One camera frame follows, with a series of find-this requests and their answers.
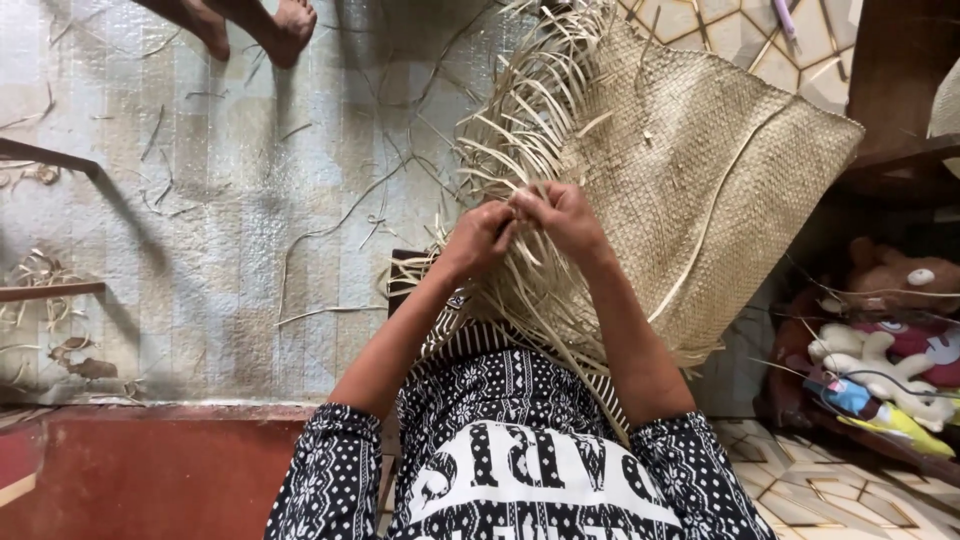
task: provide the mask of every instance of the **woven mat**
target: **woven mat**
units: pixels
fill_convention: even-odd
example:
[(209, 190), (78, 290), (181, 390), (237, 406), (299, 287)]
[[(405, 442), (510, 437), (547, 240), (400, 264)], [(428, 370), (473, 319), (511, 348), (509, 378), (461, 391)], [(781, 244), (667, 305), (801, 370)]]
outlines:
[(641, 65), (645, 46), (627, 23), (612, 24), (583, 117), (613, 115), (567, 141), (561, 163), (567, 182), (584, 182), (647, 315), (681, 284), (652, 324), (679, 365), (695, 365), (852, 159), (863, 129), (711, 54), (651, 43)]

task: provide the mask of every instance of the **woman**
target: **woman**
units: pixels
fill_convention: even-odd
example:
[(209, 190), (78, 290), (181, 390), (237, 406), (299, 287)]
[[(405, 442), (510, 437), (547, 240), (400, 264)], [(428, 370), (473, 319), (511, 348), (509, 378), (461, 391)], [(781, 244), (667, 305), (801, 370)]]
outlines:
[[(375, 537), (380, 422), (395, 397), (403, 464), (389, 538), (776, 538), (696, 412), (580, 189), (545, 189), (548, 200), (522, 191), (460, 218), (307, 422), (265, 538)], [(496, 264), (527, 220), (588, 283), (613, 386), (635, 426), (631, 452), (612, 442), (577, 377), (532, 350), (487, 343), (456, 361), (429, 358), (408, 376), (447, 299)]]

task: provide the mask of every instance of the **floor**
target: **floor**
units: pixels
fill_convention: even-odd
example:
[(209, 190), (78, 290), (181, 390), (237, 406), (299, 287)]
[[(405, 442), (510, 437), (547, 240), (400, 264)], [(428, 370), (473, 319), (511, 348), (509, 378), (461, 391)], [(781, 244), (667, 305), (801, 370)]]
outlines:
[[(0, 401), (322, 401), (383, 320), (377, 291), (387, 255), (428, 244), (423, 225), (439, 207), (455, 214), (432, 178), (448, 180), (455, 168), (434, 130), (452, 138), (477, 107), (463, 86), (482, 94), (490, 52), (510, 49), (532, 23), (508, 22), (485, 4), (316, 2), (315, 35), (300, 64), (282, 72), (232, 25), (231, 59), (216, 62), (197, 39), (128, 0), (0, 0), (13, 14), (0, 20), (0, 125), (45, 110), (48, 88), (56, 102), (3, 136), (97, 160), (115, 188), (105, 197), (69, 174), (0, 187), (4, 267), (39, 248), (109, 288), (104, 299), (79, 300), (53, 329), (43, 306), (30, 306), (18, 327), (0, 332), (0, 346), (27, 346), (0, 363), (0, 380), (25, 392), (0, 385)], [(619, 8), (644, 34), (661, 6), (659, 41), (710, 50), (842, 112), (862, 1), (794, 4), (796, 57), (765, 1), (622, 0)], [(414, 153), (424, 160), (400, 166)], [(297, 237), (341, 220), (297, 244), (284, 293)], [(776, 285), (761, 287), (755, 304)], [(325, 307), (363, 310), (275, 326)], [(109, 362), (117, 378), (85, 380), (53, 361), (51, 349), (71, 337), (91, 344), (76, 361)], [(765, 368), (748, 356), (771, 340), (766, 315), (744, 311), (725, 336), (728, 350), (696, 383), (708, 412), (752, 414)]]
[[(752, 420), (714, 428), (780, 538), (960, 539), (960, 488)], [(302, 420), (45, 421), (36, 488), (0, 506), (0, 540), (259, 538), (301, 429)]]

